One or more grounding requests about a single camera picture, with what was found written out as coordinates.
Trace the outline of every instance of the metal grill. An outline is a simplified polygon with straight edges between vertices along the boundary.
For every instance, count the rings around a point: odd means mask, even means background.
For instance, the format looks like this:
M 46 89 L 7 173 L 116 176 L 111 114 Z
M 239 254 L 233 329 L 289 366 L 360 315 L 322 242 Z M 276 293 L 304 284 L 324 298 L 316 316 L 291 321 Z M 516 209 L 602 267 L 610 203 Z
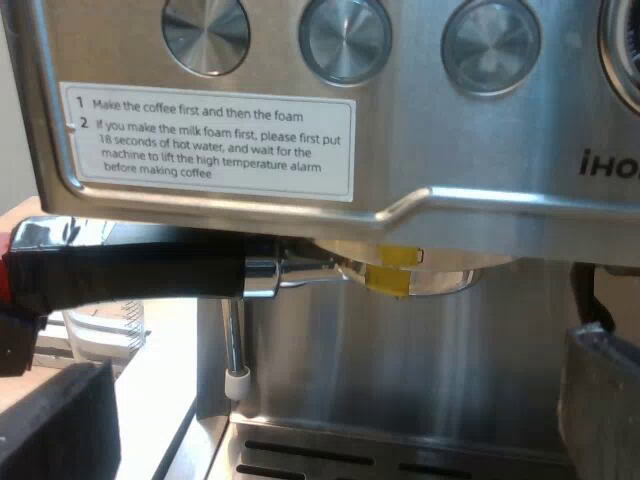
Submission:
M 209 480 L 575 480 L 567 464 L 229 424 Z

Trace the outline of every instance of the brand logo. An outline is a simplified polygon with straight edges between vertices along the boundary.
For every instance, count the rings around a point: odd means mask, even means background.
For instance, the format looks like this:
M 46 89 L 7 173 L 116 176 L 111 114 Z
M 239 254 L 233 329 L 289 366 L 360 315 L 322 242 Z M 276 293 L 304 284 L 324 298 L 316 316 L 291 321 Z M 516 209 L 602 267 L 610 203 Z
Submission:
M 580 175 L 583 177 L 617 177 L 624 180 L 640 179 L 640 162 L 634 158 L 619 159 L 591 155 L 591 149 L 584 151 Z

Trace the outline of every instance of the wall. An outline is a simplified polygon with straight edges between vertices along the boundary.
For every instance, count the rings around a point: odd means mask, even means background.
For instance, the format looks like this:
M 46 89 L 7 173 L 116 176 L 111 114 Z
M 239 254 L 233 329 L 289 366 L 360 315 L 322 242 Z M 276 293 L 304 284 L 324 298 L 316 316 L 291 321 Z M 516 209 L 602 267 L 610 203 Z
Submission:
M 0 21 L 0 214 L 31 195 L 36 185 L 22 123 L 4 26 Z

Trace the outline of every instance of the black object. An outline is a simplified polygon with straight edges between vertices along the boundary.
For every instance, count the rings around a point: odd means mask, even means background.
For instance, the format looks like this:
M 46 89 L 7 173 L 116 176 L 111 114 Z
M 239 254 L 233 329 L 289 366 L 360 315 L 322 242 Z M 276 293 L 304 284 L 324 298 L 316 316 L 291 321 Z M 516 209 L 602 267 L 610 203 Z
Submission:
M 31 367 L 38 332 L 46 322 L 46 317 L 0 305 L 0 377 L 19 376 Z
M 160 225 L 34 217 L 4 256 L 13 305 L 34 315 L 113 300 L 236 297 L 245 237 Z
M 575 263 L 571 267 L 571 288 L 583 325 L 599 323 L 607 332 L 614 332 L 615 321 L 595 294 L 596 266 L 591 263 Z
M 111 364 L 76 364 L 0 415 L 0 479 L 107 480 L 120 463 Z
M 588 325 L 569 332 L 560 430 L 582 480 L 640 478 L 640 349 Z

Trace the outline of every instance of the instruction label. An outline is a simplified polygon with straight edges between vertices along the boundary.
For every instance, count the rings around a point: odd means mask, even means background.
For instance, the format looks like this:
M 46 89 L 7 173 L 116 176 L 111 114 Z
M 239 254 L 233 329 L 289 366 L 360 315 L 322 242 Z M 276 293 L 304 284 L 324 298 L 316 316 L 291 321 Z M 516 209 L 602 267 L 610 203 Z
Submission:
M 354 101 L 60 87 L 82 181 L 353 200 Z

